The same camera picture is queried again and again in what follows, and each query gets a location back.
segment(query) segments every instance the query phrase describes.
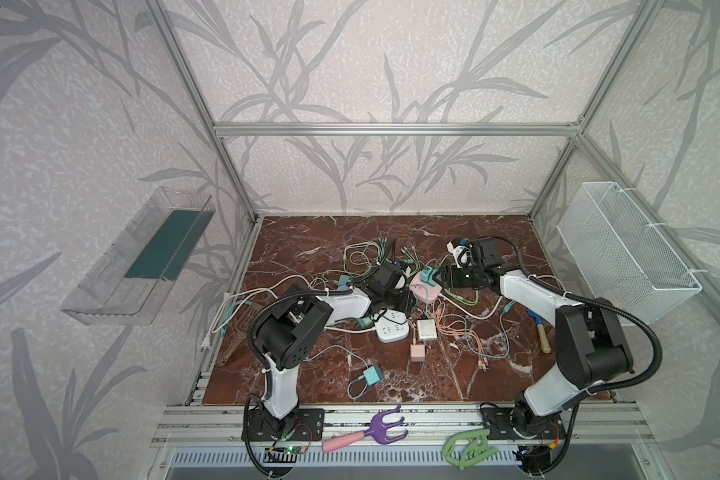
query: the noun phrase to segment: white cable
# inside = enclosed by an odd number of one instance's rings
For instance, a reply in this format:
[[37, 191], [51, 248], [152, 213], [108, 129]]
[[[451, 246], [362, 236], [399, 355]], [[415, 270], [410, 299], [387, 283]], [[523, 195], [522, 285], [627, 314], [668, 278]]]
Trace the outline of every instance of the white cable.
[[490, 313], [487, 314], [486, 316], [477, 316], [477, 315], [475, 315], [475, 314], [473, 314], [473, 313], [470, 313], [470, 312], [467, 312], [466, 310], [464, 310], [463, 308], [461, 308], [461, 305], [459, 305], [458, 303], [452, 301], [450, 298], [448, 298], [448, 296], [443, 295], [442, 293], [441, 293], [440, 295], [438, 295], [438, 296], [441, 297], [441, 298], [446, 299], [446, 300], [449, 301], [449, 302], [451, 302], [456, 308], [458, 308], [458, 309], [461, 310], [462, 312], [466, 313], [466, 314], [469, 315], [470, 317], [474, 318], [475, 320], [487, 320], [487, 319], [489, 319], [491, 315], [493, 315], [494, 313], [496, 313], [496, 310], [499, 308], [499, 303], [501, 303], [501, 301], [504, 299], [503, 296], [500, 296], [500, 297], [499, 297], [499, 300], [496, 300], [496, 305], [494, 305], [494, 308], [493, 308], [493, 309], [490, 311]]
[[250, 300], [250, 299], [253, 298], [254, 296], [258, 295], [259, 293], [264, 293], [264, 292], [269, 292], [269, 293], [270, 293], [272, 296], [274, 296], [275, 299], [277, 300], [277, 295], [275, 294], [275, 292], [272, 292], [272, 289], [269, 289], [269, 288], [257, 289], [256, 291], [254, 291], [253, 293], [251, 293], [250, 295], [248, 295], [242, 302], [240, 302], [240, 304], [237, 306], [237, 308], [235, 308], [235, 311], [232, 312], [232, 314], [231, 314], [230, 316], [228, 316], [227, 318], [225, 318], [224, 321], [221, 323], [221, 325], [219, 325], [217, 328], [213, 329], [213, 330], [211, 331], [211, 333], [218, 333], [218, 332], [220, 332], [221, 329], [224, 328], [224, 326], [225, 326], [227, 323], [229, 323], [229, 322], [232, 320], [232, 318], [234, 318], [234, 316], [240, 311], [240, 309], [246, 304], [246, 302], [247, 302], [248, 300]]
[[536, 278], [554, 278], [557, 281], [558, 285], [560, 285], [560, 288], [563, 288], [563, 282], [559, 278], [557, 278], [555, 275], [531, 275], [531, 276], [535, 276]]
[[[250, 300], [250, 298], [251, 298], [252, 296], [254, 296], [254, 295], [258, 294], [258, 293], [261, 293], [261, 292], [269, 292], [269, 293], [272, 294], [272, 296], [274, 296], [275, 298], [277, 298], [277, 295], [276, 295], [272, 290], [274, 290], [275, 288], [277, 288], [278, 286], [280, 286], [280, 284], [283, 283], [283, 282], [285, 282], [286, 280], [290, 280], [291, 278], [300, 278], [300, 279], [304, 280], [305, 283], [309, 284], [309, 281], [308, 281], [303, 275], [293, 274], [293, 275], [288, 275], [286, 278], [280, 280], [278, 283], [275, 283], [274, 285], [270, 286], [269, 288], [254, 288], [254, 289], [251, 289], [251, 290], [247, 290], [247, 291], [245, 291], [245, 292], [235, 293], [234, 295], [228, 296], [228, 297], [226, 298], [226, 300], [223, 301], [223, 302], [221, 303], [221, 305], [219, 305], [219, 309], [218, 309], [218, 311], [216, 312], [216, 316], [213, 318], [213, 321], [211, 322], [210, 326], [208, 327], [208, 333], [206, 334], [206, 336], [210, 336], [211, 333], [220, 332], [221, 329], [224, 328], [224, 325], [226, 325], [226, 324], [232, 319], [232, 317], [234, 317], [235, 314], [237, 314], [238, 310], [240, 310], [240, 308], [242, 308], [242, 306], [246, 304], [246, 301]], [[235, 309], [235, 311], [232, 312], [232, 314], [230, 315], [230, 318], [225, 319], [225, 320], [224, 320], [224, 323], [222, 323], [219, 327], [217, 327], [217, 328], [214, 330], [214, 327], [215, 327], [216, 324], [218, 323], [219, 319], [220, 319], [221, 316], [224, 314], [224, 312], [226, 312], [226, 311], [224, 310], [226, 303], [229, 302], [230, 300], [233, 300], [233, 299], [237, 298], [238, 296], [243, 296], [243, 295], [245, 295], [245, 294], [247, 294], [247, 293], [251, 293], [251, 295], [248, 295], [248, 297], [247, 297], [243, 302], [241, 302], [241, 303], [238, 305], [238, 307]]]
[[367, 332], [376, 331], [376, 327], [372, 326], [371, 328], [365, 329], [365, 330], [344, 330], [344, 329], [336, 328], [334, 326], [327, 326], [324, 328], [324, 330], [333, 330], [334, 332], [344, 332], [344, 333], [367, 333]]

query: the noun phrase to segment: pink handle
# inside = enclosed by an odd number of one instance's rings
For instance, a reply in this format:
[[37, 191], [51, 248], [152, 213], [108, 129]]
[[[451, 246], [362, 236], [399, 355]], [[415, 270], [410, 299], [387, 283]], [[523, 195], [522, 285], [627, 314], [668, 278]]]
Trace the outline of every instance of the pink handle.
[[340, 437], [331, 438], [330, 440], [325, 440], [322, 443], [322, 452], [330, 453], [334, 450], [344, 448], [347, 445], [355, 443], [357, 440], [362, 440], [363, 437], [365, 437], [365, 432], [355, 432], [350, 433], [349, 435], [342, 435]]

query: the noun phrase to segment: metal vent grille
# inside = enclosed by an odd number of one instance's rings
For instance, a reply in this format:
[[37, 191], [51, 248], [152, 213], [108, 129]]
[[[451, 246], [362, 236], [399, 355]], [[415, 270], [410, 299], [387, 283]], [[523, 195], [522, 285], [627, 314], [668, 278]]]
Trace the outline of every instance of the metal vent grille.
[[[496, 446], [499, 452], [478, 466], [516, 466], [512, 446]], [[307, 453], [297, 457], [296, 464], [309, 467], [329, 466], [446, 466], [449, 465], [441, 446], [364, 446], [346, 447], [337, 452], [325, 454], [319, 446], [311, 447]], [[292, 466], [292, 463], [273, 463], [269, 461], [264, 448], [254, 448], [263, 465]], [[275, 454], [278, 460], [285, 460], [283, 454]], [[173, 453], [172, 468], [182, 467], [248, 467], [248, 454], [244, 447], [192, 447], [177, 448]]]

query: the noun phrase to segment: clear plastic tray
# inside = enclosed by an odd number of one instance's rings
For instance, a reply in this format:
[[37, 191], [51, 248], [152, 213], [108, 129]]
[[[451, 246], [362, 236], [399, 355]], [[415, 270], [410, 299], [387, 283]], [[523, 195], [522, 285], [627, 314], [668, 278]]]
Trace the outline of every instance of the clear plastic tray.
[[208, 194], [155, 190], [61, 305], [86, 325], [149, 325], [216, 212]]

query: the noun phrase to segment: pink power strip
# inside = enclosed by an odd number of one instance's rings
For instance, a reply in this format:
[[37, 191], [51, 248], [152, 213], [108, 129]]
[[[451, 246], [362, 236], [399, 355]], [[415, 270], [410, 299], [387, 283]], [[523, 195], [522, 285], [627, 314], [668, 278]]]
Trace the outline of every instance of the pink power strip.
[[435, 283], [434, 286], [432, 286], [422, 282], [422, 272], [414, 275], [413, 280], [411, 280], [410, 288], [411, 292], [417, 299], [419, 299], [419, 301], [428, 305], [434, 302], [434, 299], [438, 298], [443, 290], [443, 287], [438, 283]]

